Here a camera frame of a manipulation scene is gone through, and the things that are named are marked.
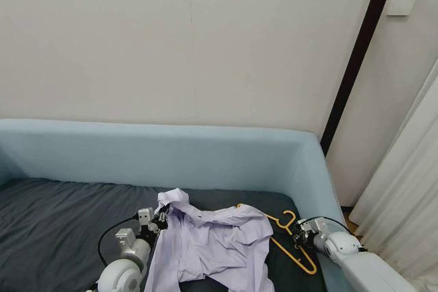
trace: orange hanger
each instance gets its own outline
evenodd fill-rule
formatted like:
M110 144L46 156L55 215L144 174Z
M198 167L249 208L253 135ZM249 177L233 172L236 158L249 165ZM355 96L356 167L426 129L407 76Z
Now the orange hanger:
M284 210L283 214L290 214L292 215L292 219L286 224L286 225L282 225L280 224L280 220L278 218L272 217L271 215L267 215L265 213L265 216L268 217L269 219L273 220L276 222L276 225L284 230L286 230L289 235L292 236L292 231L289 229L289 226L292 225L296 219L296 215L294 212L290 211L290 210ZM284 253L286 253L286 255L288 257L290 257L293 262L295 262L298 266L300 266L300 268L302 270L304 270L306 273L308 273L309 275L314 275L317 272L317 267L315 265L315 263L312 261L312 259L310 258L310 256L307 254L307 252L302 248L302 247L298 247L301 252L304 254L304 256L306 257L307 261L309 261L310 265L311 265L311 269L306 268L302 263L301 263L301 259L300 258L295 258L294 256L292 256L290 254L289 251L287 251L274 237L271 237L271 240L276 244L276 246L278 246L280 248L281 251L283 251Z

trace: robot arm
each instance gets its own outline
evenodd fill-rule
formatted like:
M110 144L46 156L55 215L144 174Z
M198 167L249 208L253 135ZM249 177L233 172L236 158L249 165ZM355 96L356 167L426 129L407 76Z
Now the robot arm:
M163 207L156 215L152 208L140 209L140 232L135 236L131 228L122 228L116 233L120 258L105 267L99 280L86 292L140 292L151 248L160 230L167 228L168 209Z
M416 290L375 253L345 231L331 232L327 219L299 220L295 242L315 248L337 263L358 292L415 292Z

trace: mattress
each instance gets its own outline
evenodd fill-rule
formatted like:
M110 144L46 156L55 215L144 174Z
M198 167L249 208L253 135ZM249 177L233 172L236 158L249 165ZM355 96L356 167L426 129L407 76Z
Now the mattress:
M103 265L96 251L101 233L142 207L155 207L157 193L165 188L76 183L41 178L13 180L0 187L0 291L84 292L100 275ZM184 189L190 203L201 210L217 210L238 203L252 205L265 213L299 218L291 198L278 193ZM135 231L135 222L123 224ZM297 258L300 252L284 230L275 224L274 237ZM107 262L116 260L120 249L115 228L103 240ZM272 242L266 259L268 276L276 292L325 291L318 266L315 275L306 274ZM214 280L184 282L182 292L227 291Z

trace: white curtain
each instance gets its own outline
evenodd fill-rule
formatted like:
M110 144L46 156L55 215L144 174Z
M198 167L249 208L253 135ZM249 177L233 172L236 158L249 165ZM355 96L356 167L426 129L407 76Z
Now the white curtain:
M438 291L438 60L350 215L419 291Z

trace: cable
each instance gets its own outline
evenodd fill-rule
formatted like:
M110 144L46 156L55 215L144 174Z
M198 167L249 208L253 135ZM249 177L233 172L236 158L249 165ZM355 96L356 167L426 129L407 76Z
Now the cable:
M316 219L316 218L320 218L320 217L323 217L324 219L327 219L327 220L331 220L332 222L335 222L335 223L341 225L342 227L344 227L344 229L345 229L347 232L350 233L350 235L354 235L352 232L350 232L350 230L349 230L344 224L342 224L342 223L340 223L340 222L338 222L337 220L334 220L334 219L332 219L332 218L324 217L323 215L317 215L316 217L312 217L312 218L306 219L305 221L303 221L303 222L301 222L301 223L299 223L299 224L302 225L302 224L304 224L305 222L308 222L308 221L310 221L310 220L313 220L313 219Z
M121 222L118 222L117 224L114 224L113 226L109 227L103 234L101 235L101 238L99 239L99 242L97 243L97 253L99 253L99 258L102 260L102 263L105 267L108 266L107 262L105 261L105 258L103 258L102 252L101 252L101 244L104 236L113 228L117 227L118 225L123 224L124 222L128 222L129 220L135 220L138 218L138 215L135 214L130 218L124 219Z

